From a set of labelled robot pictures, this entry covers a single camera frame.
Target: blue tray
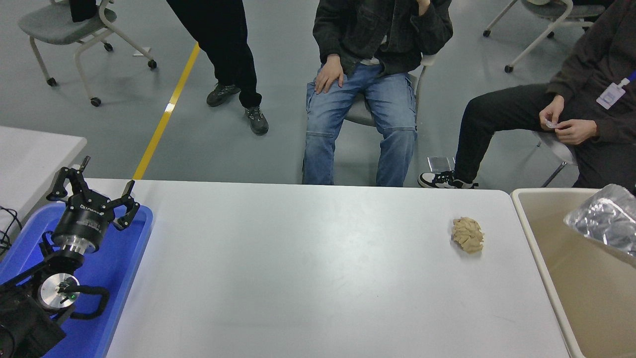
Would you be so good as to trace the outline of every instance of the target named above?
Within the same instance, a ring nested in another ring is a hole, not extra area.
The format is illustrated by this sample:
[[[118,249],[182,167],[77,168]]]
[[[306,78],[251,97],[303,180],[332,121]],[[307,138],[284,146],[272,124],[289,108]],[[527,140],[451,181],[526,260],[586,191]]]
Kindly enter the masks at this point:
[[[38,247],[42,233],[55,229],[64,208],[63,203],[49,204],[33,214],[7,256],[0,262],[0,284],[42,261]],[[124,208],[115,209],[115,214],[118,217],[123,215]],[[117,231],[111,224],[99,251],[85,255],[84,265],[75,271],[75,277],[80,285],[107,288],[111,294],[110,300],[104,313],[96,319],[66,320],[62,324],[66,338],[51,349],[45,358],[106,356],[144,254],[152,221],[152,211],[141,206],[128,228]],[[93,312],[98,303],[99,296],[80,295],[76,301],[76,312]]]

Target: id badge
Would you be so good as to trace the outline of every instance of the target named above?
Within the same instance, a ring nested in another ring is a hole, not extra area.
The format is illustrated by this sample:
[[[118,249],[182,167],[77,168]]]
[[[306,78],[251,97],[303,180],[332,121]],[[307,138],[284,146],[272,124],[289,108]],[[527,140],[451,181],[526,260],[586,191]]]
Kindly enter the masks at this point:
[[[608,110],[625,94],[625,90],[618,87],[616,83],[610,84],[607,89],[597,98],[597,103]]]

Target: hand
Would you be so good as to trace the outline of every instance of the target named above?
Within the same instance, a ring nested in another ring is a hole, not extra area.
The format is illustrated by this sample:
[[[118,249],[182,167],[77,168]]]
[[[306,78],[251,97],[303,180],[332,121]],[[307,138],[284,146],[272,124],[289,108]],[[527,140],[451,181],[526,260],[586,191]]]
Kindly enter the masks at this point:
[[[342,71],[340,56],[331,54],[327,56],[327,63],[324,64],[318,76],[316,76],[316,94],[324,89],[324,93],[329,92],[331,84],[338,80],[338,86],[345,84],[345,73]]]
[[[596,122],[586,119],[570,119],[556,125],[556,137],[563,144],[579,145],[598,136]]]
[[[556,125],[558,123],[558,116],[563,112],[564,106],[565,99],[560,94],[557,94],[552,100],[552,103],[545,107],[543,111],[539,112],[539,122],[544,131],[552,131],[552,128],[548,127],[546,122],[550,121],[553,125]]]
[[[429,6],[431,5],[431,0],[416,0],[416,1],[417,1],[417,4],[420,6],[418,14],[422,16],[426,12],[426,10],[429,9]]]

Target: man sitting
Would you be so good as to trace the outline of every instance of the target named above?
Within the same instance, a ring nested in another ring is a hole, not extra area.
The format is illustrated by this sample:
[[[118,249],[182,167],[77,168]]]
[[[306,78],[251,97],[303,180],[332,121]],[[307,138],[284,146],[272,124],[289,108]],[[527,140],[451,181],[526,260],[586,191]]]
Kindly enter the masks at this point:
[[[415,97],[407,72],[453,34],[450,0],[321,0],[314,38],[323,63],[307,85],[305,184],[333,184],[335,143],[362,92],[380,142],[376,184],[401,187],[413,155]]]
[[[430,188],[474,188],[497,131],[554,131],[574,147],[575,187],[636,184],[636,1],[616,0],[549,83],[485,94],[466,106],[455,171],[423,173]]]

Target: black and white sneaker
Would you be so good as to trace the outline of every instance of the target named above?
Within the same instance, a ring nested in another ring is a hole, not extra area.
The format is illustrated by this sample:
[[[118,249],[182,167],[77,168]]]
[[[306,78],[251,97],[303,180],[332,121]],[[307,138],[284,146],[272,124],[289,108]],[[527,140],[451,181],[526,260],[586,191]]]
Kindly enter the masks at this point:
[[[236,85],[224,86],[217,83],[214,90],[207,95],[205,102],[207,102],[207,105],[210,107],[220,106],[225,103],[230,96],[239,92],[240,88],[236,87]]]
[[[465,183],[455,179],[455,172],[453,171],[443,171],[440,174],[422,173],[417,178],[417,182],[423,188],[475,189],[479,186],[477,183]]]
[[[270,128],[267,119],[261,112],[261,107],[255,106],[245,109],[245,116],[249,119],[249,127],[254,134],[265,134]]]

